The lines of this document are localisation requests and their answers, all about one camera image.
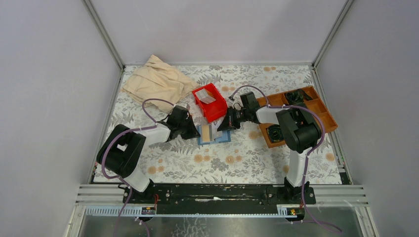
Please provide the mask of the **wooden compartment tray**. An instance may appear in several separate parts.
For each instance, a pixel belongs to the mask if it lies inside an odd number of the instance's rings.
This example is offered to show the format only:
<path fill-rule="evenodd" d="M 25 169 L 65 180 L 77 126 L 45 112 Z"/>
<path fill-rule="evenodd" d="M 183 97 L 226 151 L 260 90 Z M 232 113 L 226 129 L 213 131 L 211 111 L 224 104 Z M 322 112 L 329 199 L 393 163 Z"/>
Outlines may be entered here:
<path fill-rule="evenodd" d="M 325 133 L 330 133 L 335 131 L 338 128 L 338 124 L 328 111 L 325 103 L 320 99 L 320 96 L 316 92 L 313 86 L 307 86 L 300 89 L 290 90 L 286 92 L 271 94 L 267 96 L 270 105 L 278 106 L 278 105 L 289 105 L 300 99 L 308 109 L 313 111 L 314 113 L 319 116 L 321 119 L 324 127 Z M 266 100 L 264 97 L 257 98 L 257 101 L 261 106 L 266 104 Z M 261 134 L 263 135 L 265 142 L 268 148 L 274 148 L 278 146 L 285 145 L 285 141 L 278 141 L 273 142 L 268 136 L 268 127 L 272 126 L 271 123 L 261 123 L 259 124 L 259 128 Z"/>

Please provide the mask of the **blue card holder wallet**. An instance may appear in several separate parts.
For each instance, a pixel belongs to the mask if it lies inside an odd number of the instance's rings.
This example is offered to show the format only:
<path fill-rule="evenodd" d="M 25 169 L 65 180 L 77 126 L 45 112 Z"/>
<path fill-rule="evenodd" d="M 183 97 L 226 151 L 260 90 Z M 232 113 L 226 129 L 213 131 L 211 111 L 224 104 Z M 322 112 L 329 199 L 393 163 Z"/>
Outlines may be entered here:
<path fill-rule="evenodd" d="M 199 146 L 203 146 L 203 145 L 211 145 L 211 144 L 219 144 L 219 143 L 227 143 L 227 142 L 231 142 L 231 135 L 230 135 L 230 131 L 218 131 L 218 127 L 220 126 L 221 121 L 216 120 L 209 125 L 210 130 L 211 130 L 211 141 L 208 143 L 203 143 L 202 142 L 202 138 L 201 138 L 201 125 L 199 125 L 197 127 L 197 130 L 200 134 L 200 137 L 197 139 L 197 144 Z"/>

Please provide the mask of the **tan credit card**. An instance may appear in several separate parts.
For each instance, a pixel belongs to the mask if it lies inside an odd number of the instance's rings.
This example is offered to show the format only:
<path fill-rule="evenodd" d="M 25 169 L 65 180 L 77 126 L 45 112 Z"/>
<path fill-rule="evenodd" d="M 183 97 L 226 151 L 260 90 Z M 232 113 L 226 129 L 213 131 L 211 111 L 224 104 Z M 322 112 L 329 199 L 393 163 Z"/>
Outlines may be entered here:
<path fill-rule="evenodd" d="M 211 130 L 209 125 L 201 126 L 201 138 L 203 143 L 208 143 L 211 141 Z"/>

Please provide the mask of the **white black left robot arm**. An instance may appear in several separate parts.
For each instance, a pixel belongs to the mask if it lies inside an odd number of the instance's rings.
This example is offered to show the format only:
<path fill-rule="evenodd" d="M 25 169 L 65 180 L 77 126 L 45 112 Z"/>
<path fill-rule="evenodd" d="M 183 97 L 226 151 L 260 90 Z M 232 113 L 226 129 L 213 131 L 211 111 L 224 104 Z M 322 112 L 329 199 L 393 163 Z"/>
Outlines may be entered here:
<path fill-rule="evenodd" d="M 135 190 L 134 196 L 140 202 L 147 203 L 153 198 L 152 180 L 137 167 L 141 153 L 151 145 L 169 142 L 178 136 L 188 140 L 199 138 L 200 133 L 188 109 L 175 105 L 164 119 L 156 121 L 153 126 L 133 129 L 123 124 L 115 126 L 100 148 L 96 162 L 104 169 L 103 175 L 111 179 L 113 177 L 106 174 L 106 170 L 112 171 Z"/>

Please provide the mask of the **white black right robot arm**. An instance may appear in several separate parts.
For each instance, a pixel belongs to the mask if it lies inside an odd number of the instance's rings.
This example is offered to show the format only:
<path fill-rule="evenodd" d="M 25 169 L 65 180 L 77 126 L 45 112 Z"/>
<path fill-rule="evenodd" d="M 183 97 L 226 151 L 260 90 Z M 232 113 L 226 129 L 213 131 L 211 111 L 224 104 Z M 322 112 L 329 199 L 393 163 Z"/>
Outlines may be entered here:
<path fill-rule="evenodd" d="M 319 117 L 306 108 L 298 105 L 261 106 L 253 92 L 240 96 L 242 105 L 239 109 L 230 106 L 217 128 L 218 131 L 236 130 L 245 121 L 256 124 L 269 123 L 279 126 L 283 141 L 290 149 L 290 169 L 283 190 L 284 199 L 296 203 L 303 197 L 300 186 L 306 183 L 308 156 L 324 140 L 324 126 L 318 124 Z"/>

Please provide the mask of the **red plastic bin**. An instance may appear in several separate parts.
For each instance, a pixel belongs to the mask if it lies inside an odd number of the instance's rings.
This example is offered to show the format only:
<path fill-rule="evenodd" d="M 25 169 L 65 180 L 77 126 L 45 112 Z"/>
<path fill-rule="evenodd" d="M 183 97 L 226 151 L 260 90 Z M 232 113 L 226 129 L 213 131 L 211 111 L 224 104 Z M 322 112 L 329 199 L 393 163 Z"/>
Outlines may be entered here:
<path fill-rule="evenodd" d="M 198 94 L 199 92 L 206 92 L 206 94 L 214 99 L 211 103 L 203 102 Z M 213 83 L 209 83 L 192 91 L 195 99 L 195 104 L 201 109 L 203 116 L 211 123 L 217 119 L 222 118 L 227 113 L 227 103 L 222 97 L 218 89 Z"/>

